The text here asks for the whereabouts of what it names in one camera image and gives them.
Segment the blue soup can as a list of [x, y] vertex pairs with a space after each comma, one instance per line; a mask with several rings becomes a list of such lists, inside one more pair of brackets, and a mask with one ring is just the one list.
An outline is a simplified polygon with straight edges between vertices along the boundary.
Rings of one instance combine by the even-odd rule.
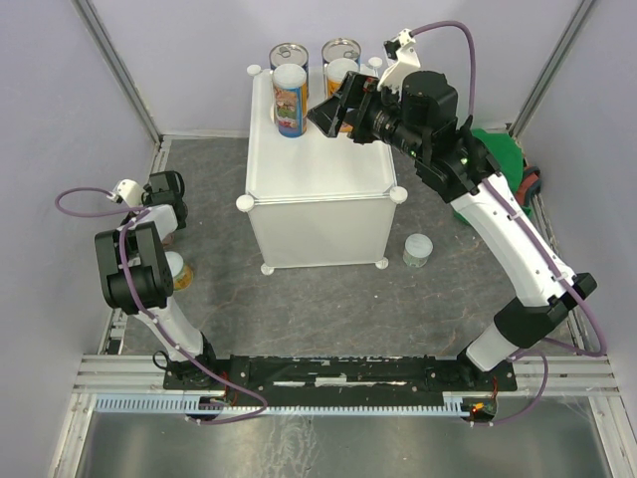
[[310, 55], [308, 50], [303, 45], [292, 42], [276, 45], [269, 53], [270, 69], [272, 72], [281, 65], [298, 65], [306, 72], [307, 81], [310, 80], [309, 60]]
[[326, 67], [330, 62], [345, 58], [360, 64], [361, 47], [353, 39], [334, 38], [321, 47], [322, 64]]

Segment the left aluminium corner post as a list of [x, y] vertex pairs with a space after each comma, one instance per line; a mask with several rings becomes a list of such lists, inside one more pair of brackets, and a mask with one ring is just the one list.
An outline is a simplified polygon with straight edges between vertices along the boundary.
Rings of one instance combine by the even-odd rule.
[[144, 104], [123, 59], [116, 51], [94, 2], [88, 0], [72, 0], [71, 3], [76, 8], [80, 18], [99, 48], [103, 59], [106, 61], [108, 68], [137, 117], [140, 119], [149, 137], [154, 143], [161, 144], [162, 133]]

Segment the yellow short can white lid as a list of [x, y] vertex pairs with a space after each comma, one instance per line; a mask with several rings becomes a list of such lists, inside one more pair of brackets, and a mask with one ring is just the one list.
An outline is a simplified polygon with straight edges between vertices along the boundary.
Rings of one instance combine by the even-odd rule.
[[166, 251], [165, 256], [172, 276], [174, 290], [185, 290], [193, 282], [194, 274], [192, 268], [177, 252]]

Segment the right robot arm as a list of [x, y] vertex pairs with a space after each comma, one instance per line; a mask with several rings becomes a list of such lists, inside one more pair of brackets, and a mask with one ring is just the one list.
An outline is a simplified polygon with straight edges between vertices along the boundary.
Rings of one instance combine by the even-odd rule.
[[479, 233], [507, 273], [515, 297], [456, 366], [458, 381], [479, 389], [500, 362], [545, 339], [574, 308], [584, 308], [597, 284], [560, 260], [536, 231], [472, 123], [458, 122], [457, 102], [457, 91], [440, 73], [411, 73], [392, 95], [379, 79], [349, 72], [308, 119], [327, 137], [348, 123], [353, 142], [381, 141], [412, 159], [422, 182]]

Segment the tall blue can white lid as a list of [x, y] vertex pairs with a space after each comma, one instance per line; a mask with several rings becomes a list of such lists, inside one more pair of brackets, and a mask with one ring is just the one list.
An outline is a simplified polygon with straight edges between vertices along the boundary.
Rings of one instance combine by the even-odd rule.
[[284, 64], [272, 74], [274, 122], [281, 135], [299, 137], [307, 130], [308, 74], [298, 65]]

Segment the green cloth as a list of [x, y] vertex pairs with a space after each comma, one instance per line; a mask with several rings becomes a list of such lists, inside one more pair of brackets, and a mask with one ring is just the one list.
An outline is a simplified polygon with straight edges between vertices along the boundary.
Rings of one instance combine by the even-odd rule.
[[472, 134], [495, 158], [511, 192], [517, 193], [524, 173], [523, 152], [517, 143], [507, 133], [475, 128]]

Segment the aluminium corner post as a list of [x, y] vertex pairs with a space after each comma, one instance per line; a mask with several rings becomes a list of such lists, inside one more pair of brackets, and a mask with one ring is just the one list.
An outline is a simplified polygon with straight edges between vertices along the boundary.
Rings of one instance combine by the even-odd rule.
[[99, 48], [103, 59], [106, 61], [108, 68], [137, 117], [140, 119], [149, 137], [154, 143], [161, 144], [162, 133], [144, 104], [123, 59], [116, 51], [94, 2], [88, 0], [72, 0], [71, 3], [76, 8], [80, 18]]
[[543, 97], [556, 78], [559, 69], [583, 31], [597, 4], [598, 1], [596, 0], [581, 0], [577, 3], [571, 18], [568, 20], [547, 61], [533, 83], [531, 91], [525, 99], [519, 114], [508, 128], [509, 136], [513, 139], [519, 139], [531, 122], [535, 111], [541, 104]]

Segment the tall orange can white lid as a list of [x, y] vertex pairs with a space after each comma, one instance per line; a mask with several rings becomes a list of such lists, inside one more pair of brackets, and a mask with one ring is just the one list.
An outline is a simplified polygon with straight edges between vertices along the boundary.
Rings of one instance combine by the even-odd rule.
[[338, 58], [327, 64], [325, 69], [325, 89], [328, 99], [339, 89], [349, 72], [359, 72], [359, 65], [355, 60]]

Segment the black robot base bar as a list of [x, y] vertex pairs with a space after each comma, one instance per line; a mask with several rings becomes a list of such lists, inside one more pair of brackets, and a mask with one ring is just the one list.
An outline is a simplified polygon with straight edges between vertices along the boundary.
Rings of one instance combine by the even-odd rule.
[[445, 392], [518, 389], [513, 366], [503, 361], [481, 371], [467, 358], [281, 358], [231, 356], [213, 371], [264, 397], [271, 408], [438, 406]]

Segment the short green can clear lid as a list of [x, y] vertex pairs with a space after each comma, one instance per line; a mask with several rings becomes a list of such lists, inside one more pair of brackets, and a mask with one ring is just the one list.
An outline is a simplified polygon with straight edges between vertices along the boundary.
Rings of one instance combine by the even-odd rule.
[[431, 253], [433, 252], [433, 243], [431, 239], [420, 233], [409, 235], [404, 243], [403, 262], [408, 267], [423, 267]]

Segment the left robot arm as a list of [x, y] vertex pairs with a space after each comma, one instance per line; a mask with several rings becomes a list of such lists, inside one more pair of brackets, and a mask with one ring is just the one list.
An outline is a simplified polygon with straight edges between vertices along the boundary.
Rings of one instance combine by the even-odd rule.
[[220, 376], [220, 364], [205, 336], [194, 328], [174, 298], [173, 274], [163, 240], [186, 225], [185, 183], [174, 170], [153, 173], [141, 186], [120, 181], [107, 194], [132, 209], [121, 225], [95, 237], [106, 303], [135, 317], [160, 340], [168, 389], [204, 389]]

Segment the right aluminium corner post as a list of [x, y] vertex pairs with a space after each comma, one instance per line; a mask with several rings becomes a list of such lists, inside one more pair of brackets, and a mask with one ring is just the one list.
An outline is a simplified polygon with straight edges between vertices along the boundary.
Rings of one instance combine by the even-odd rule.
[[525, 99], [519, 114], [508, 128], [509, 136], [513, 139], [519, 139], [531, 122], [535, 111], [541, 104], [543, 97], [556, 78], [559, 69], [583, 31], [597, 4], [598, 1], [596, 0], [581, 0], [577, 3], [571, 18], [568, 20], [547, 61], [533, 83], [531, 91]]

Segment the white plastic cube cabinet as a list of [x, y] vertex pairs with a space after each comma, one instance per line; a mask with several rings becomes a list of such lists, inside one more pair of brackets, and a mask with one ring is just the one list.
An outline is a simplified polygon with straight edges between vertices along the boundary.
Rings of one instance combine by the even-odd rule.
[[256, 65], [245, 192], [246, 213], [263, 257], [261, 271], [388, 265], [385, 249], [397, 205], [408, 193], [397, 183], [391, 150], [382, 142], [305, 134], [281, 135], [273, 118], [272, 73]]

